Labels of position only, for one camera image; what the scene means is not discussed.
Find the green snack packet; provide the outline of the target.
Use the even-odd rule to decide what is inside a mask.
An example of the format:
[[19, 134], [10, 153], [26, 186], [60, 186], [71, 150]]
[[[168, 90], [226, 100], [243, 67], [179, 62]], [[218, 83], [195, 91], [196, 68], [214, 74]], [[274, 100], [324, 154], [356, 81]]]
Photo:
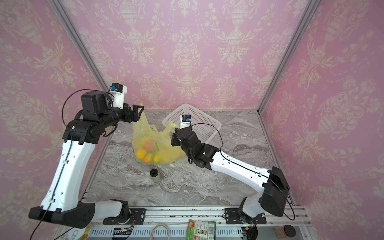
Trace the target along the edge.
[[204, 222], [189, 220], [186, 240], [215, 240], [216, 222]]

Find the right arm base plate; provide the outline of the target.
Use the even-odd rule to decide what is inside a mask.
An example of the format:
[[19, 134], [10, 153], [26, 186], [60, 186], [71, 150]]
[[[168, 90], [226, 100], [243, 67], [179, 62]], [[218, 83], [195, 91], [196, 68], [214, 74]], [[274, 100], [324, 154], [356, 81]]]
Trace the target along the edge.
[[249, 225], [265, 225], [267, 223], [264, 213], [258, 214], [251, 218], [244, 214], [238, 208], [225, 208], [222, 217], [226, 220], [227, 225], [249, 224]]

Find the white plastic basket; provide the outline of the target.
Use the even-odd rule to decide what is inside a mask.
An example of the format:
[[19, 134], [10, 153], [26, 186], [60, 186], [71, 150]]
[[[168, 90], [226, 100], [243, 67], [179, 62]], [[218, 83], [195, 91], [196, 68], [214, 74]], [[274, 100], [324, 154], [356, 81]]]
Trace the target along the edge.
[[169, 123], [173, 123], [180, 127], [182, 115], [191, 116], [191, 125], [194, 125], [194, 132], [202, 143], [208, 144], [218, 133], [215, 129], [219, 130], [222, 127], [219, 120], [189, 104], [182, 104], [176, 108], [163, 119], [162, 124], [166, 127]]

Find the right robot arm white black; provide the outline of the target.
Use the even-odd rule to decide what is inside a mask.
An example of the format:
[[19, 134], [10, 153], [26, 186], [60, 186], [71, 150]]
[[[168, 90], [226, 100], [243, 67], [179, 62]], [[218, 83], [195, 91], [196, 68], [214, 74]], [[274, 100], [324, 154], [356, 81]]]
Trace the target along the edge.
[[176, 129], [171, 145], [181, 147], [190, 164], [226, 174], [256, 191], [255, 195], [245, 197], [238, 208], [243, 222], [254, 223], [257, 216], [264, 213], [276, 217], [285, 214], [290, 186], [281, 169], [259, 168], [237, 160], [219, 148], [202, 143], [192, 127]]

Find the brown jar black lid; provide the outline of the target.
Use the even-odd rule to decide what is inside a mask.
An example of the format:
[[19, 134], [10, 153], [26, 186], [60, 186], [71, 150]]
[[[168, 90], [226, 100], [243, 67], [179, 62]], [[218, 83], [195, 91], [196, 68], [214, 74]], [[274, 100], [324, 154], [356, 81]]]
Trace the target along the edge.
[[291, 225], [275, 227], [274, 231], [278, 239], [293, 238], [297, 234], [296, 229]]

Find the small black lid jar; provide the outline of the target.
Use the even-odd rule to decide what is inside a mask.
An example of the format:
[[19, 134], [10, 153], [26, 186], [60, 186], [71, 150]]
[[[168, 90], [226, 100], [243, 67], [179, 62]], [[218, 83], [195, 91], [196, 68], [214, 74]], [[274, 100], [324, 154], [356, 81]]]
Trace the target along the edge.
[[151, 169], [150, 177], [154, 183], [160, 183], [162, 181], [161, 174], [158, 169]]

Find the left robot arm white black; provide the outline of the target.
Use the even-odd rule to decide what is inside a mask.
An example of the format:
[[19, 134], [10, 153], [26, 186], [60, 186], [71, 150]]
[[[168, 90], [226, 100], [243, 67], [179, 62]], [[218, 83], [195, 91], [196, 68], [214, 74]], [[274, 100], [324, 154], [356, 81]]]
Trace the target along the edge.
[[83, 203], [79, 199], [86, 167], [100, 137], [107, 137], [106, 129], [119, 122], [137, 122], [144, 111], [144, 106], [126, 104], [125, 93], [90, 91], [81, 96], [82, 110], [66, 124], [62, 156], [51, 186], [40, 205], [30, 209], [30, 219], [77, 229], [95, 220], [123, 224], [130, 219], [126, 201]]

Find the yellow plastic bag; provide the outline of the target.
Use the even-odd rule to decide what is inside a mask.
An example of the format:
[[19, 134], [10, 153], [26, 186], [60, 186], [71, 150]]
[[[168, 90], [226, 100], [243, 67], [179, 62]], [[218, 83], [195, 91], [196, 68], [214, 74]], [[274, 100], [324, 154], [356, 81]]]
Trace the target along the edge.
[[163, 131], [150, 125], [145, 113], [139, 121], [133, 123], [132, 145], [136, 161], [151, 165], [165, 165], [178, 161], [186, 156], [181, 147], [171, 145], [171, 131], [179, 127], [168, 123]]

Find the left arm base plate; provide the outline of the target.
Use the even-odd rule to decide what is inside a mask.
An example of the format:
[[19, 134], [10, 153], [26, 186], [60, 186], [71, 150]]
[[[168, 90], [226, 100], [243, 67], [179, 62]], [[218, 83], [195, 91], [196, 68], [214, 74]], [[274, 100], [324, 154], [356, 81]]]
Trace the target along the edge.
[[143, 225], [146, 216], [146, 209], [131, 208], [127, 217], [112, 217], [103, 220], [104, 225]]

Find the aluminium front rail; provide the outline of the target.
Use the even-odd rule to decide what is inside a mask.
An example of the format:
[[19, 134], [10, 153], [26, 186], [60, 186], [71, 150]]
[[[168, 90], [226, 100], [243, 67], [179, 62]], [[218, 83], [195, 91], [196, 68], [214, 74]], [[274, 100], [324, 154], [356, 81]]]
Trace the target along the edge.
[[[225, 208], [240, 208], [239, 206], [146, 206], [132, 207], [146, 209], [146, 216], [143, 225], [136, 226], [154, 226], [156, 224], [185, 225], [189, 220], [194, 221], [215, 221], [218, 225], [227, 225], [226, 220], [222, 217]], [[310, 226], [311, 222], [306, 210], [302, 206], [294, 206], [290, 208], [286, 206], [285, 214], [277, 217], [263, 211], [267, 223], [266, 226]], [[103, 220], [93, 220], [94, 226], [102, 226]], [[129, 226], [129, 225], [105, 225], [105, 226]]]

